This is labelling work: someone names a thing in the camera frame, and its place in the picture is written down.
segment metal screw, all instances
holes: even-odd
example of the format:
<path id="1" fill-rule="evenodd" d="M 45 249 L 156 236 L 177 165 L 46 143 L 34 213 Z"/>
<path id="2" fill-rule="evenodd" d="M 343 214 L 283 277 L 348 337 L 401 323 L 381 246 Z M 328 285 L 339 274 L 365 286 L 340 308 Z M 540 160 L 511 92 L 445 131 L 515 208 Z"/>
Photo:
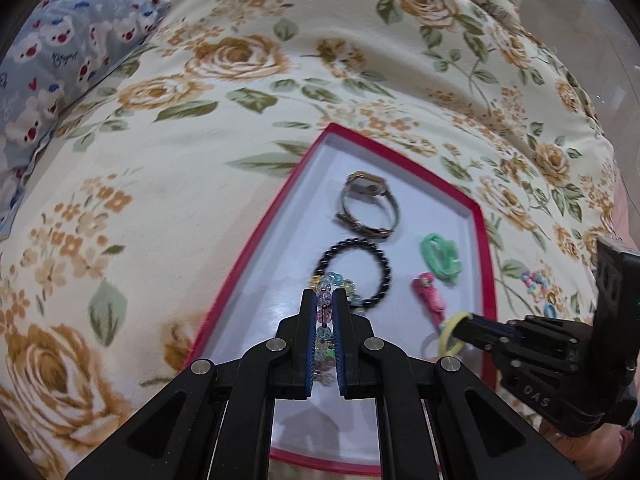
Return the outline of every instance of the metal screw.
<path id="1" fill-rule="evenodd" d="M 211 363 L 206 359 L 198 359 L 191 363 L 191 371 L 196 375 L 206 374 L 211 370 Z"/>
<path id="2" fill-rule="evenodd" d="M 364 340 L 364 346 L 369 350 L 380 350 L 384 345 L 385 342 L 379 337 L 367 337 Z"/>
<path id="3" fill-rule="evenodd" d="M 287 346 L 287 342 L 284 339 L 280 339 L 279 337 L 274 337 L 273 339 L 269 339 L 267 341 L 267 348 L 272 352 L 279 352 L 280 350 L 284 350 L 285 346 Z"/>
<path id="4" fill-rule="evenodd" d="M 442 368 L 447 372 L 457 372 L 460 370 L 460 361 L 455 357 L 446 356 L 440 360 L 440 366 L 442 366 Z"/>

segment tile floor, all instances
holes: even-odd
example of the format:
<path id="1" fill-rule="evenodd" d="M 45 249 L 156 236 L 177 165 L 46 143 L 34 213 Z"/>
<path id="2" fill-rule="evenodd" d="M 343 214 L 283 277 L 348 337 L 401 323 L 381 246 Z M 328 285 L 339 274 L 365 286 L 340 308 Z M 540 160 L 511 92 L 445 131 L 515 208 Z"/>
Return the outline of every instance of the tile floor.
<path id="1" fill-rule="evenodd" d="M 524 0 L 522 25 L 544 41 L 594 101 L 613 144 L 640 243 L 640 46 L 609 0 Z"/>

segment pillow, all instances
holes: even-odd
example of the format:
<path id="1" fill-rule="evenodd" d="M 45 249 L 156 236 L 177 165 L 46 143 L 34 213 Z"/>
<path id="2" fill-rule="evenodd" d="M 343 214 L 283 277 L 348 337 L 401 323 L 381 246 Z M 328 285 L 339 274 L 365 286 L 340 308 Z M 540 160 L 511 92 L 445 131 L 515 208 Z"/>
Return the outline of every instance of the pillow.
<path id="1" fill-rule="evenodd" d="M 155 30 L 167 0 L 42 0 L 0 64 L 0 239 L 60 110 Z"/>

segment bed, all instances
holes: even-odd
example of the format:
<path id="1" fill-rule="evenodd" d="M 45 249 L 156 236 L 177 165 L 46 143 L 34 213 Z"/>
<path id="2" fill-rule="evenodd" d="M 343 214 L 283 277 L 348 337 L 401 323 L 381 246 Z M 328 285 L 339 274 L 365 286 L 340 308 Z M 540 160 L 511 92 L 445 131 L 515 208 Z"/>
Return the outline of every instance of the bed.
<path id="1" fill-rule="evenodd" d="M 331 122 L 479 203 L 499 320 L 549 298 L 590 320 L 613 148 L 580 83 L 520 25 L 521 0 L 171 1 L 151 41 L 66 111 L 0 246 L 0 409 L 44 478 L 182 369 Z"/>

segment yellow hair tie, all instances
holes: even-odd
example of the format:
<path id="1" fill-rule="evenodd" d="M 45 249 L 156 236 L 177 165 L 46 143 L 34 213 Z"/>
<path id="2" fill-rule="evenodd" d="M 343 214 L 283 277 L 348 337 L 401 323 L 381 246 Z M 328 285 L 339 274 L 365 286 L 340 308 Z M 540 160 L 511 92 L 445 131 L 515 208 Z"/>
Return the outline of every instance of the yellow hair tie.
<path id="1" fill-rule="evenodd" d="M 446 355 L 457 355 L 465 347 L 466 343 L 464 341 L 458 340 L 455 345 L 447 349 L 447 343 L 451 338 L 451 334 L 453 334 L 455 327 L 457 327 L 458 323 L 460 323 L 460 321 L 462 321 L 463 319 L 473 319 L 473 316 L 471 315 L 471 313 L 463 310 L 462 312 L 457 313 L 455 316 L 449 319 L 444 325 L 442 332 L 440 332 L 440 340 L 438 342 L 438 355 L 440 357 L 444 357 Z"/>

